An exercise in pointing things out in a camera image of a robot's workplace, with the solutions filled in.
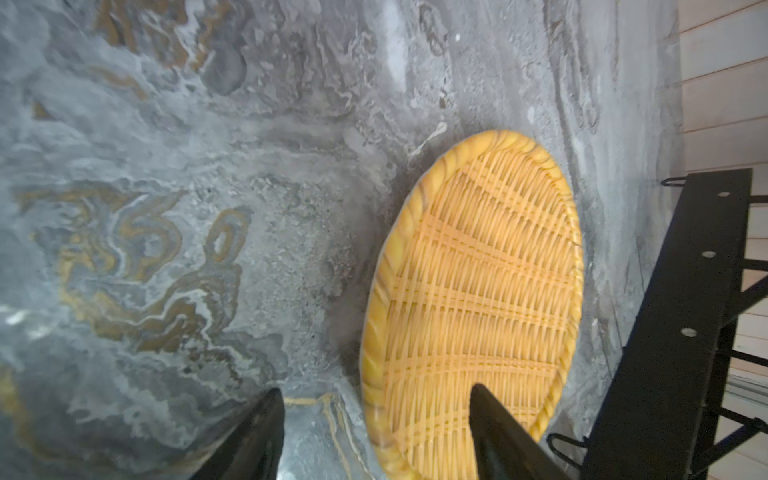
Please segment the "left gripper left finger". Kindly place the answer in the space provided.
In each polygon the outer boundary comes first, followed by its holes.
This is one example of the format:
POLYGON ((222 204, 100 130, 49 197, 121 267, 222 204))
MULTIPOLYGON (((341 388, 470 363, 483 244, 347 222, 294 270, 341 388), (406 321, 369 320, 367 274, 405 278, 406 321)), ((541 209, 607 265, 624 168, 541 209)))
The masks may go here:
POLYGON ((267 391, 192 480, 275 480, 285 439, 279 388, 267 391))

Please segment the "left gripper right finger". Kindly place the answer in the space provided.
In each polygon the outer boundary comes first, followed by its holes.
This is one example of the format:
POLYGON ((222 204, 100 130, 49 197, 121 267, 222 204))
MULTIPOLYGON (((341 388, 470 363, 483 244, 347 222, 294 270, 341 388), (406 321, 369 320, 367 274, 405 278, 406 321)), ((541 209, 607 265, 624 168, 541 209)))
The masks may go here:
POLYGON ((480 383, 471 390, 469 426, 480 479, 567 479, 567 475, 480 383))

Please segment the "black wire dish rack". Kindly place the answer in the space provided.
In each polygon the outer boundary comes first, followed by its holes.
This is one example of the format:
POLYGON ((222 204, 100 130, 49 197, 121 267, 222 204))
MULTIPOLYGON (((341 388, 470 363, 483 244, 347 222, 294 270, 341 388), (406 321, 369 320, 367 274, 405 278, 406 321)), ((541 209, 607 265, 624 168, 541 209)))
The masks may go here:
POLYGON ((665 180, 681 194, 658 260, 585 450, 582 479, 703 479, 710 468, 767 430, 723 405, 739 317, 767 297, 767 272, 746 254, 748 217, 766 197, 751 169, 665 180))

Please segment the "yellow woven round mat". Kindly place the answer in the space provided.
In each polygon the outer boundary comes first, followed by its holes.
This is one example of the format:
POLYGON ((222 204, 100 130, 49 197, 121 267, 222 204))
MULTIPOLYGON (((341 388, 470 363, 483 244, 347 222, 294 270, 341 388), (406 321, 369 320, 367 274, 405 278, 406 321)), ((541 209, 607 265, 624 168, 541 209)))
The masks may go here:
POLYGON ((485 131, 436 160, 380 251, 362 333, 363 414, 387 477, 476 477, 476 384, 543 436, 576 350, 584 268, 568 181, 534 140, 485 131))

